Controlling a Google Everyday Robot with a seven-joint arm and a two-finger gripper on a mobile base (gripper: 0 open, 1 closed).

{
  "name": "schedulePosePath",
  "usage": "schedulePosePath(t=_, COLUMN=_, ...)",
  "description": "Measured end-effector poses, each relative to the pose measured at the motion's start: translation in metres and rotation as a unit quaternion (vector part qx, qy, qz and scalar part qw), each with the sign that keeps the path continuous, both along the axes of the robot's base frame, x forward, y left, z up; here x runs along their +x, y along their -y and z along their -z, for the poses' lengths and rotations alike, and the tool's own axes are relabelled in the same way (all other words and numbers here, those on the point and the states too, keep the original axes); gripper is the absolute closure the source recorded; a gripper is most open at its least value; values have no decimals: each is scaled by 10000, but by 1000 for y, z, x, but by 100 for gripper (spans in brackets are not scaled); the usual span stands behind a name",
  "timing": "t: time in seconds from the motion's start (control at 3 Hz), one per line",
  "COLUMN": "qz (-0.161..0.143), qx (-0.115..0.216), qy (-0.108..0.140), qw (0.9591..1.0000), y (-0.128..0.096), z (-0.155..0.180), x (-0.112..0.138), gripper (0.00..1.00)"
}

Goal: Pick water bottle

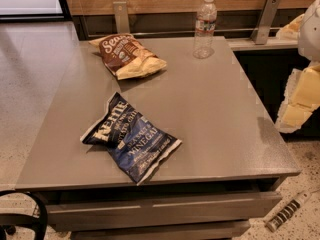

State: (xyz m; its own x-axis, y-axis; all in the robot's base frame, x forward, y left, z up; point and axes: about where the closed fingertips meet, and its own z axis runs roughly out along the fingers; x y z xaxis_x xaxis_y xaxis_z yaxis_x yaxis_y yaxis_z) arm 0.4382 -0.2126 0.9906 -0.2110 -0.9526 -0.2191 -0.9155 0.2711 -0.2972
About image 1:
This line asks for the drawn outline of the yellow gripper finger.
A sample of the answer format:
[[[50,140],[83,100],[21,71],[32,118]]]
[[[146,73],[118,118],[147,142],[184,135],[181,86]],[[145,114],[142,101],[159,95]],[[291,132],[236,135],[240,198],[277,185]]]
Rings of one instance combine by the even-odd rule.
[[[320,64],[293,69],[277,113],[275,126],[281,133],[293,133],[320,107]]]
[[[298,32],[299,28],[302,22],[304,15],[301,14],[297,16],[295,19],[293,19],[290,23],[282,27],[277,33],[276,38],[277,39],[290,39],[290,40],[296,40],[298,38]]]

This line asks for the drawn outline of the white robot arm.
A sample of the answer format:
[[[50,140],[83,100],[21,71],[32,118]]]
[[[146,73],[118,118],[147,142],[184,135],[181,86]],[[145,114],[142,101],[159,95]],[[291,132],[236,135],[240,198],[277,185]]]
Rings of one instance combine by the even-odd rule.
[[[292,70],[277,113],[277,130],[293,133],[320,107],[320,0],[281,28],[276,37],[296,40],[298,53],[310,61],[303,70]]]

